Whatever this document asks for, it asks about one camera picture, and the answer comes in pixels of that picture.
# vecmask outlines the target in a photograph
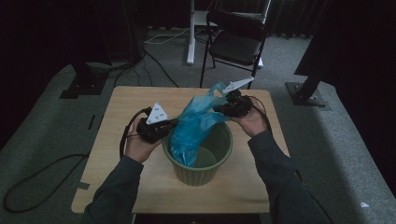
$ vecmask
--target plastic bag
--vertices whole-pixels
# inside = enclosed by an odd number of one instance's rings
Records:
[[[222,90],[226,86],[219,82],[206,95],[194,96],[178,118],[178,124],[171,137],[171,152],[175,160],[193,167],[198,146],[207,138],[216,123],[229,120],[213,107],[227,103]],[[222,96],[214,95],[219,91]]]

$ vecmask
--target chair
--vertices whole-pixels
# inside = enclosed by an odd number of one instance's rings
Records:
[[[211,29],[211,23],[219,27],[220,32],[217,36]],[[208,38],[200,88],[204,81],[208,52],[212,56],[213,67],[216,67],[215,62],[225,63],[250,71],[253,77],[256,76],[262,48],[267,37],[267,29],[261,21],[232,12],[213,10],[206,15],[206,30]]]

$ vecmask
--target black curtain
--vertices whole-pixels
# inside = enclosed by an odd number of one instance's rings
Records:
[[[296,74],[324,75],[323,81],[334,85],[395,195],[394,8],[394,1],[333,0]]]
[[[109,60],[91,0],[3,0],[0,27],[3,148],[58,71]]]

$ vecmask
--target black controller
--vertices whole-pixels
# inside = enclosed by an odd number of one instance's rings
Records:
[[[149,116],[151,108],[145,113]],[[151,144],[168,135],[171,132],[171,129],[176,127],[178,123],[177,119],[170,119],[160,121],[158,123],[147,124],[147,120],[147,118],[140,120],[137,125],[137,133],[143,140]]]
[[[251,109],[250,98],[242,96],[239,90],[230,91],[225,98],[228,103],[214,107],[214,111],[227,117],[239,118],[245,116]]]

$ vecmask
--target gray sleeve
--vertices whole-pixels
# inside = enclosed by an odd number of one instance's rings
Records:
[[[80,223],[130,223],[142,170],[143,164],[122,157],[95,192]]]
[[[273,223],[330,223],[270,132],[257,134],[248,145],[267,188]]]

